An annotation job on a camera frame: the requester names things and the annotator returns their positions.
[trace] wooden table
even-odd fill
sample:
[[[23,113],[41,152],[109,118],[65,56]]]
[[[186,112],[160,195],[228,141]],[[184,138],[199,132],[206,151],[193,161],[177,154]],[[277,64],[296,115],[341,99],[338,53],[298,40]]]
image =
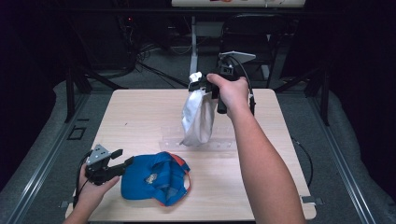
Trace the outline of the wooden table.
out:
[[[288,165],[299,194],[309,189],[297,159],[276,95],[254,90],[255,117]],[[123,148],[123,155],[109,165],[131,156],[168,150],[182,157],[191,168],[191,192],[171,207],[153,199],[124,200],[120,183],[111,189],[90,221],[227,221],[253,220],[242,182],[233,127],[226,115],[216,114],[211,143],[203,148],[173,145],[183,138],[181,111],[187,90],[114,91],[92,147],[109,151]],[[316,215],[315,206],[303,203],[306,219]],[[68,216],[72,211],[69,206]]]

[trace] dark background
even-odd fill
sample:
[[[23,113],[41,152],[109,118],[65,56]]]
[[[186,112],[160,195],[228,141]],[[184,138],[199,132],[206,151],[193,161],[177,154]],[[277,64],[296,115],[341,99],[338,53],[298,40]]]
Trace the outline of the dark background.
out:
[[[169,7],[169,1],[153,2],[153,7]],[[141,1],[134,3],[145,7]],[[73,20],[79,27],[73,30],[62,16],[39,10],[56,4],[60,3],[17,0],[0,5],[1,188],[49,118],[56,99],[52,89],[64,81],[68,69],[76,64],[134,68],[134,53],[117,29],[118,20],[96,16],[91,20],[103,21],[92,23],[83,20],[84,16],[76,17]],[[355,130],[361,159],[373,180],[396,200],[396,3],[365,0],[346,5],[345,1],[322,0],[307,1],[305,7],[341,10],[346,16],[341,20],[301,19],[282,76],[301,76],[324,63],[330,66],[331,91],[339,97]],[[166,32],[164,26],[177,19],[153,21],[158,17],[136,17],[140,28],[147,29],[142,34],[167,48],[168,34],[158,32]],[[105,37],[96,35],[103,31],[108,31]],[[94,59],[90,50],[101,50],[103,57]]]

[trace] black electronic device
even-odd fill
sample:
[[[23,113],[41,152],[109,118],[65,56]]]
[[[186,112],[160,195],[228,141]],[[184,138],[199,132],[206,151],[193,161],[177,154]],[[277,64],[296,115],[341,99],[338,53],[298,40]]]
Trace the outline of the black electronic device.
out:
[[[229,81],[236,81],[240,77],[246,77],[247,83],[249,85],[250,91],[250,110],[252,114],[254,114],[254,98],[253,98],[253,90],[251,89],[250,82],[248,80],[248,75],[246,74],[245,69],[243,68],[242,63],[248,62],[250,60],[255,59],[256,56],[254,54],[248,54],[243,52],[231,51],[221,53],[219,55],[219,66],[212,71],[224,77]],[[221,96],[219,94],[219,87],[216,85],[211,85],[206,88],[206,92],[212,91],[212,99],[219,99],[218,101],[218,113],[226,114],[227,106],[222,102]]]
[[[122,149],[109,152],[101,145],[97,145],[87,159],[85,176],[95,185],[102,185],[116,175],[123,175],[126,167],[134,161],[134,157],[126,160],[124,163],[108,167],[108,162],[122,155]]]

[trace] gray carpet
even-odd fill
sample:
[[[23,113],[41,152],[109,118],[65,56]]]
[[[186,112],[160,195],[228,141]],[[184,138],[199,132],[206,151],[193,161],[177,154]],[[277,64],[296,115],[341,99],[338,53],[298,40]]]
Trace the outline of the gray carpet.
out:
[[[177,54],[173,51],[156,49],[150,51],[143,62],[170,76],[188,82],[190,59],[190,52]],[[215,61],[216,54],[210,50],[210,45],[206,48],[204,42],[200,46],[198,70],[207,73],[214,67]],[[166,83],[160,77],[141,69],[137,66],[131,74],[111,80],[131,89],[182,88],[172,81],[169,81],[172,84]],[[272,86],[282,83],[276,77],[275,80]],[[48,157],[54,147],[59,150],[57,153],[51,154],[53,163],[46,164],[49,170],[43,174],[43,182],[35,186],[37,191],[33,191],[32,200],[27,201],[29,203],[22,207],[21,213],[16,217],[19,217],[17,221],[20,223],[61,223],[64,220],[65,208],[59,207],[59,205],[61,201],[68,200],[74,191],[79,160],[91,147],[111,96],[109,87],[96,80],[91,80],[91,84],[94,88],[91,95],[85,96],[77,92],[80,110],[69,124],[64,124],[66,118],[64,83],[55,88],[57,104],[47,125],[19,170],[0,193],[0,210],[2,211],[0,223],[7,223],[10,217],[15,217],[15,208],[21,204],[21,196],[28,191],[25,187],[29,187],[37,167],[43,158]],[[316,116],[318,111],[313,106],[316,99],[305,98],[301,92],[303,86],[304,84],[301,84],[301,86],[291,89],[292,91],[278,94],[277,97],[290,135],[302,144],[312,158],[314,175],[310,185],[311,194],[325,202],[325,204],[317,206],[317,217],[309,223],[361,223],[359,213],[349,196],[340,171],[334,163],[332,148],[322,131],[321,121]],[[389,205],[393,202],[367,175],[367,171],[360,161],[359,144],[340,103],[333,94],[330,98],[329,120],[334,138],[361,187],[361,193],[366,199],[376,223],[396,223],[396,212],[392,210],[394,206]],[[308,181],[312,172],[308,157],[297,144],[295,149]]]

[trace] baseball cap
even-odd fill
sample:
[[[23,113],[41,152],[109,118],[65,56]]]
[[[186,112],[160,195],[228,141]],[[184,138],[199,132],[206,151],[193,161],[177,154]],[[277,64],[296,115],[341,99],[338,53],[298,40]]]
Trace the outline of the baseball cap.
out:
[[[135,156],[122,176],[121,195],[127,200],[154,198],[161,205],[173,205],[191,189],[189,171],[183,159],[167,151]],[[187,188],[185,176],[190,182]]]

